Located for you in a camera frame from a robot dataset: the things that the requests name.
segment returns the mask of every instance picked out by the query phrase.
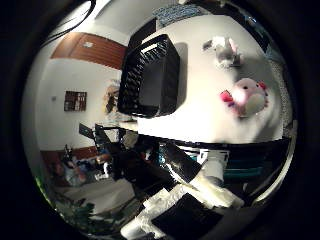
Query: desk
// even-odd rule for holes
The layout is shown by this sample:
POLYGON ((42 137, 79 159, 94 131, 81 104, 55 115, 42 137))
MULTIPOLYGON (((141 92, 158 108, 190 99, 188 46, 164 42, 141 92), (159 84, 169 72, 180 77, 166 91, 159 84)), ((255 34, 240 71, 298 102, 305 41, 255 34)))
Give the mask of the desk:
POLYGON ((197 16, 150 35, 168 34, 180 58, 178 108, 168 116, 138 118, 138 133, 205 143, 254 143, 282 138, 281 97, 269 62, 254 38, 228 16, 197 16), (202 51, 213 36, 229 36, 244 55, 241 68, 214 66, 214 51, 202 51), (219 98, 241 78, 266 83, 269 106, 249 118, 235 117, 219 98))

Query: stuffed toy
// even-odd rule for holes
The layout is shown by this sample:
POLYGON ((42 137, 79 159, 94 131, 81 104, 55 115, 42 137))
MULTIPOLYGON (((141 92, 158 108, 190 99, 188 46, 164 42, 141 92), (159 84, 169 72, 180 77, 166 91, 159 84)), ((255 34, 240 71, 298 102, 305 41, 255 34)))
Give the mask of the stuffed toy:
POLYGON ((249 117, 268 106, 266 89, 263 82, 242 78, 234 85, 231 93, 225 90, 220 98, 238 117, 249 117))
POLYGON ((243 63, 243 57, 238 53, 238 46, 229 37, 213 37, 203 44, 203 51, 213 48, 216 53, 215 65, 221 68, 238 67, 243 63))
POLYGON ((110 85, 106 94, 103 96, 103 109, 105 113, 116 112, 117 111, 117 100, 119 95, 119 87, 110 85))

